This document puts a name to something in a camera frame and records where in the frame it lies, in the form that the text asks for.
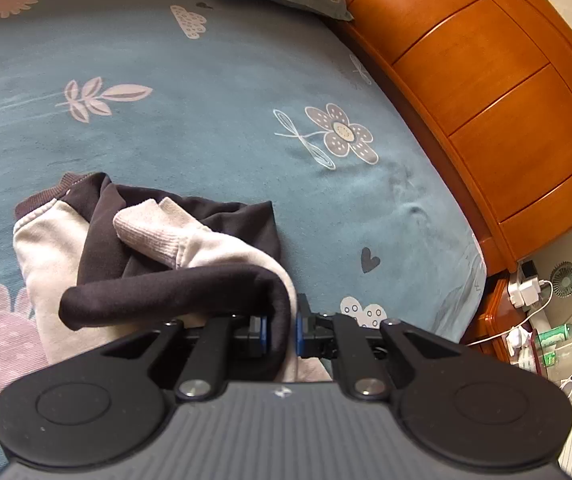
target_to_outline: bed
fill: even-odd
[[[325,25],[260,0],[4,1],[0,389],[71,355],[12,251],[15,205],[66,171],[271,200],[314,310],[453,340],[486,275],[572,226],[572,31],[546,0],[346,0]]]

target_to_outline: wooden headboard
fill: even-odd
[[[572,227],[572,30],[548,0],[346,0],[329,26],[440,172],[489,274]]]

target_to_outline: white star logo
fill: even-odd
[[[292,390],[290,388],[282,386],[280,389],[274,390],[273,393],[280,399],[285,399],[286,397],[290,397],[292,395]]]

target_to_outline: charging cable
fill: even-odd
[[[553,299],[553,284],[550,280],[540,280],[540,286],[544,285],[545,283],[547,283],[550,286],[550,296],[548,297],[548,299],[546,300],[546,303],[544,303],[544,306],[540,306],[535,312],[533,312],[532,314],[528,314],[528,317],[526,319],[524,319],[524,321],[522,321],[521,323],[519,323],[519,325],[517,326],[513,326],[511,327],[509,330],[506,330],[505,332],[502,332],[500,334],[497,335],[493,335],[490,337],[487,337],[486,339],[482,339],[480,341],[475,341],[474,343],[469,343],[466,346],[474,346],[474,345],[478,345],[480,343],[485,343],[486,341],[490,341],[491,339],[495,339],[496,337],[501,337],[502,335],[507,335],[509,333],[512,332],[512,330],[522,326],[525,322],[527,322],[528,319],[530,319],[531,317],[533,317],[535,314],[537,314],[538,312],[541,312],[542,310],[544,310],[548,304],[550,303],[550,300]]]

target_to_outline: small fan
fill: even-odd
[[[558,263],[550,273],[553,292],[560,298],[567,298],[572,294],[572,263]]]

